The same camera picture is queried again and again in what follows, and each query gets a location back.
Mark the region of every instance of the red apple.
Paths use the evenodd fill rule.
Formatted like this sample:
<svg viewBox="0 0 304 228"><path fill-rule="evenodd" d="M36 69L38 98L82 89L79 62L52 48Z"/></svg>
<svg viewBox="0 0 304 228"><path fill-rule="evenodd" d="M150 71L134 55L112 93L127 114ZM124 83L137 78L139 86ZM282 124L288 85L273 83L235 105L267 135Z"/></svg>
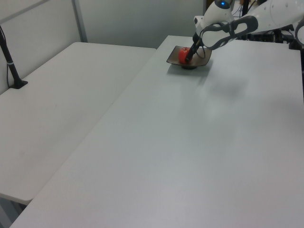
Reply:
<svg viewBox="0 0 304 228"><path fill-rule="evenodd" d="M189 51L190 51L190 47L183 47L182 49L180 49L180 52L179 52L180 63L182 63L182 64L189 63L189 62L188 63L186 62L186 56L188 55Z"/></svg>

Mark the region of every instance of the dark plate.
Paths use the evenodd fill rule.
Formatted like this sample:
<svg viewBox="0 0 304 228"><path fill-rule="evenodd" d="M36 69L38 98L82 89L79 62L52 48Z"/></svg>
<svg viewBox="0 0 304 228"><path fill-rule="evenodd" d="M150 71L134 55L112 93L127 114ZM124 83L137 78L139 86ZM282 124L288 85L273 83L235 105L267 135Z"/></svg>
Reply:
<svg viewBox="0 0 304 228"><path fill-rule="evenodd" d="M192 60L188 64L182 64L179 62L179 52L182 48L183 47L175 46L175 48L171 52L169 58L167 59L167 63L181 66L184 69L195 69L200 66L205 66L210 60L212 51L205 48L205 52L206 52L205 58L200 58L200 57L198 57L197 54L194 54ZM198 49L198 54L201 57L204 57L204 51L202 48Z"/></svg>

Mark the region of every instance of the white table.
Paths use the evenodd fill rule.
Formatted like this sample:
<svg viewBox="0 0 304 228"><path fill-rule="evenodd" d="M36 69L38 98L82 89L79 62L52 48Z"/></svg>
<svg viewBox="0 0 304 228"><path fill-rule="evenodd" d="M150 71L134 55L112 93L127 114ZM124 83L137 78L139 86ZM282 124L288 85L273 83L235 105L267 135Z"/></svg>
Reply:
<svg viewBox="0 0 304 228"><path fill-rule="evenodd" d="M154 54L74 43L0 96L0 197L28 204Z"/></svg>
<svg viewBox="0 0 304 228"><path fill-rule="evenodd" d="M11 228L302 228L300 54L233 41L170 66L168 37Z"/></svg>

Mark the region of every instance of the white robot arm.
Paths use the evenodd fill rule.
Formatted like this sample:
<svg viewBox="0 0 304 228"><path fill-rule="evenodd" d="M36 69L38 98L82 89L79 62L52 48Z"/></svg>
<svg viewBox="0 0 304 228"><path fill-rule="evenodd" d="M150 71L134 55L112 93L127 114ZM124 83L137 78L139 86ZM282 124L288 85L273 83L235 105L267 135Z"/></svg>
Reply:
<svg viewBox="0 0 304 228"><path fill-rule="evenodd" d="M215 0L205 16L196 16L194 44L186 57L189 62L199 46L215 50L229 41L252 32L269 31L298 23L295 30L297 41L304 45L304 0L268 0L245 16L234 20L230 5Z"/></svg>

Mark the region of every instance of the gray wall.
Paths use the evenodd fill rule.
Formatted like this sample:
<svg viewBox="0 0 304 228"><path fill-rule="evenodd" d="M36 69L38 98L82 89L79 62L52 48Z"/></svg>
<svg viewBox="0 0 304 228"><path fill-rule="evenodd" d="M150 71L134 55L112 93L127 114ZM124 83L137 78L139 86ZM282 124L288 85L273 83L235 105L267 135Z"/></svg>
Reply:
<svg viewBox="0 0 304 228"><path fill-rule="evenodd" d="M204 0L75 0L87 41L157 48L168 35L193 36Z"/></svg>
<svg viewBox="0 0 304 228"><path fill-rule="evenodd" d="M72 0L46 1L1 26L21 78L80 41ZM5 90L6 60L0 51L0 94Z"/></svg>

